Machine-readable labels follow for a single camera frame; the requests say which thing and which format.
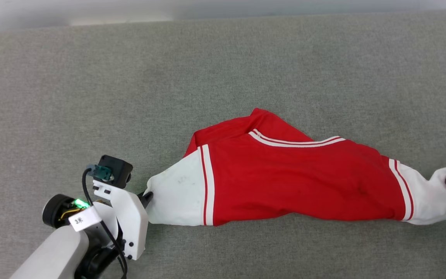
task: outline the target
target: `green led light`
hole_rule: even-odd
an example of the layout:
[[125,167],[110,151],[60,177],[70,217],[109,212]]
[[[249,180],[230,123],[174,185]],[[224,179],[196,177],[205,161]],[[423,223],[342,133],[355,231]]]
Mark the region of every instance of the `green led light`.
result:
[[78,208],[88,208],[89,204],[86,203],[85,201],[80,200],[79,198],[77,198],[75,201],[73,201],[73,203],[75,203],[75,205]]

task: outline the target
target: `white wall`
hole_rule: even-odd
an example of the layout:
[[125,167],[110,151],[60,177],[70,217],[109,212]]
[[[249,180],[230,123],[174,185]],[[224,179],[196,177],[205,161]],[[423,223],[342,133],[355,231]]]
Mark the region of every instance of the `white wall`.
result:
[[0,32],[31,27],[446,9],[446,0],[0,0]]

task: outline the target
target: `black cable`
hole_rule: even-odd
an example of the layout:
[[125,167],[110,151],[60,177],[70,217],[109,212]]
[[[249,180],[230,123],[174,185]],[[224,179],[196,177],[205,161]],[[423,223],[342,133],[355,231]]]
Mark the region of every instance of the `black cable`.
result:
[[[82,174],[82,188],[84,189],[84,195],[85,195],[85,198],[87,199],[87,202],[89,203],[90,206],[93,207],[94,203],[92,202],[91,196],[89,195],[89,191],[87,191],[87,183],[86,183],[87,173],[89,173],[91,170],[92,170],[91,168],[88,168]],[[124,272],[122,279],[126,279],[127,272],[129,271],[129,267],[127,267],[127,261],[125,259],[124,253],[123,253],[122,249],[120,248],[120,245],[118,244],[117,240],[115,239],[115,237],[113,237],[113,234],[110,232],[110,230],[104,223],[104,221],[101,221],[100,224],[104,228],[104,231],[106,231],[106,234],[108,235],[110,240],[113,242],[113,245],[115,246],[115,248],[118,251],[118,260],[120,262],[120,266],[122,267],[122,271]]]

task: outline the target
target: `white sleeve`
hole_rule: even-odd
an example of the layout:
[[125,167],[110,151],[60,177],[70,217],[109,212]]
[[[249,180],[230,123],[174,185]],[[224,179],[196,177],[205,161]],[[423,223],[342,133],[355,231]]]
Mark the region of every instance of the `white sleeve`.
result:
[[146,211],[152,224],[204,225],[206,198],[203,152],[196,151],[147,181],[153,199]]
[[427,225],[446,220],[446,168],[436,170],[430,180],[401,163],[398,170],[407,184],[411,199],[411,217],[405,221]]

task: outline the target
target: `red stripe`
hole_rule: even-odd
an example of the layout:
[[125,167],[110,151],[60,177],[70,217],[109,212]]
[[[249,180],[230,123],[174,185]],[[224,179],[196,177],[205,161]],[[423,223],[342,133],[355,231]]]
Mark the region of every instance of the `red stripe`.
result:
[[[258,137],[260,137],[260,138],[262,138],[258,133],[256,133],[255,131],[251,131],[251,132],[254,132],[254,134],[256,134]],[[337,140],[337,139],[339,139],[340,137],[339,136],[336,136],[335,138],[331,138],[331,139],[329,139],[329,140],[327,140],[327,141],[322,141],[322,142],[318,142],[318,141],[312,141],[312,142],[310,142],[310,143],[297,143],[297,142],[290,142],[290,143],[282,143],[282,142],[280,142],[280,141],[277,141],[277,139],[268,139],[268,138],[262,138],[263,140],[265,140],[265,141],[271,141],[272,143],[282,143],[282,144],[284,144],[284,145],[322,145],[322,144],[324,144],[324,143],[329,143],[330,141],[334,141],[334,140]]]
[[400,176],[405,184],[405,188],[407,189],[407,192],[409,193],[409,198],[410,198],[410,216],[409,219],[407,220],[411,220],[412,219],[412,214],[414,214],[414,202],[412,201],[412,195],[410,194],[410,189],[409,186],[407,185],[407,182],[405,181],[404,177],[400,174],[400,171],[398,171],[398,163],[399,161],[395,161],[395,170],[398,173],[398,176]]
[[206,193],[204,196],[204,226],[206,226],[206,206],[208,205],[208,179],[206,177],[206,167],[204,166],[204,153],[202,152],[202,148],[199,148],[201,150],[201,162],[202,162],[202,172],[204,173],[204,185],[206,187]]

